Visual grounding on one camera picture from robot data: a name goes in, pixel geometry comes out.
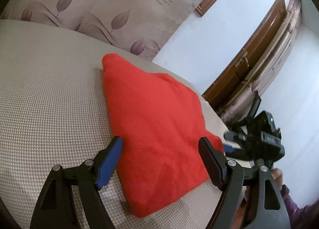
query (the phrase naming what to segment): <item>beige sofa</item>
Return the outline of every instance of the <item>beige sofa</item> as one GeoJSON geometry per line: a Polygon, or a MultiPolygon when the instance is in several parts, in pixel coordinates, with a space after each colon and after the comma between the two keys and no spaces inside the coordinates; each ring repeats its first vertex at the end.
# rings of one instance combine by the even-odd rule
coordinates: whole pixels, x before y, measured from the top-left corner
{"type": "MultiPolygon", "coordinates": [[[[76,166],[113,137],[102,89],[101,59],[118,53],[147,72],[177,75],[86,35],[42,24],[0,21],[0,196],[22,228],[29,228],[52,166],[76,166]]],[[[206,128],[223,138],[226,126],[198,95],[206,128]]],[[[210,180],[144,219],[132,215],[117,176],[100,192],[116,228],[205,228],[221,192],[210,180]]],[[[77,214],[88,228],[79,193],[77,214]]]]}

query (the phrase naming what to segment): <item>silver bolt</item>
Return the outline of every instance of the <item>silver bolt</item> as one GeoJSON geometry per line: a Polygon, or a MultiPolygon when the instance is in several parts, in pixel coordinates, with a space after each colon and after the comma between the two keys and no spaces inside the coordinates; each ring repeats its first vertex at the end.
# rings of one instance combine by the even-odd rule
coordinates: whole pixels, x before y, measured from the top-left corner
{"type": "Polygon", "coordinates": [[[234,160],[229,160],[227,163],[230,166],[236,166],[236,162],[234,160]]]}
{"type": "Polygon", "coordinates": [[[266,166],[264,166],[264,165],[262,165],[262,166],[260,167],[260,169],[261,169],[263,172],[266,172],[266,171],[268,170],[268,168],[267,168],[266,166]]]}
{"type": "Polygon", "coordinates": [[[85,161],[84,164],[85,164],[86,166],[91,166],[93,163],[94,163],[94,161],[93,161],[92,159],[88,159],[88,160],[85,161]]]}
{"type": "Polygon", "coordinates": [[[60,168],[61,168],[61,166],[58,165],[58,164],[56,164],[56,165],[53,166],[52,169],[53,169],[54,171],[58,171],[60,168]]]}

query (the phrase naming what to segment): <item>brown door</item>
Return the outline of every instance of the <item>brown door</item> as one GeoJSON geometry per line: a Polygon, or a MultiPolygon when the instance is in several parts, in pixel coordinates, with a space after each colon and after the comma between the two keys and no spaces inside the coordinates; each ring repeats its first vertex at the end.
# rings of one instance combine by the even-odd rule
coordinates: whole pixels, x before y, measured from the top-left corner
{"type": "Polygon", "coordinates": [[[204,99],[214,110],[217,110],[221,103],[227,100],[248,75],[274,38],[286,14],[285,0],[276,0],[241,51],[204,92],[204,99]]]}

